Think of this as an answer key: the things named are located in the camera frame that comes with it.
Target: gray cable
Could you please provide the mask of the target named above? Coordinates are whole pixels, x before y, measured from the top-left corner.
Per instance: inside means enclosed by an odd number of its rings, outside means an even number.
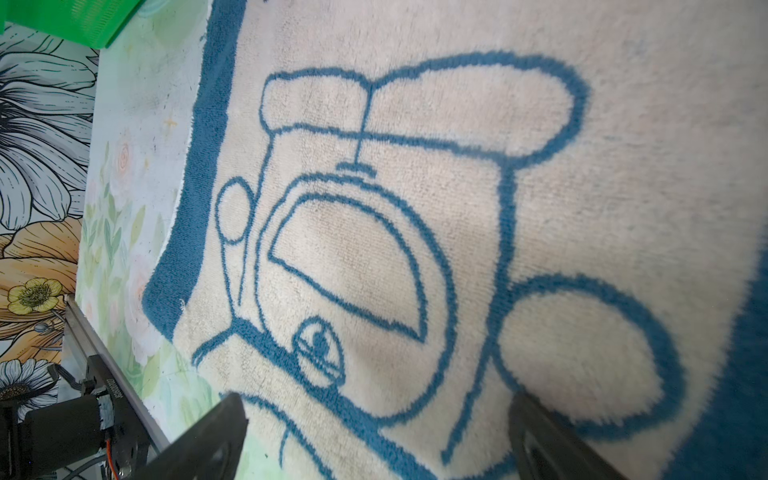
[[[72,480],[74,477],[84,472],[86,468],[92,467],[93,465],[96,465],[97,463],[100,463],[100,462],[104,462],[106,460],[107,460],[106,455],[102,455],[101,457],[91,458],[86,463],[84,463],[83,465],[80,465],[75,470],[73,470],[72,473],[64,477],[64,480]]]

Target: floral wallpaper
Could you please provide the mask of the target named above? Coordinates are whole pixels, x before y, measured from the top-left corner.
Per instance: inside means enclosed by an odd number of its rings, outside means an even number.
[[[0,37],[0,399],[39,388],[61,360],[56,313],[75,287],[97,70],[91,48],[11,24]]]

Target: blue and white towel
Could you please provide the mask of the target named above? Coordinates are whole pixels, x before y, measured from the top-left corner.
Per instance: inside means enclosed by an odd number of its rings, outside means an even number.
[[[215,0],[153,324],[295,479],[765,473],[768,4]]]

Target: floral tablecloth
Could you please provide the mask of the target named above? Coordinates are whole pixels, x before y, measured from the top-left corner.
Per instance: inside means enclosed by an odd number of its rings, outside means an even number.
[[[181,185],[209,8],[147,2],[102,51],[81,232],[76,300],[170,440],[219,398],[141,310]],[[282,472],[248,438],[238,477]]]

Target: yellow flower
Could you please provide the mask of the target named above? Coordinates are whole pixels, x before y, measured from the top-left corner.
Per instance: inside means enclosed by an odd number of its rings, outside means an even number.
[[[33,278],[23,286],[14,286],[8,291],[8,310],[16,315],[48,312],[58,303],[63,286],[58,280]]]

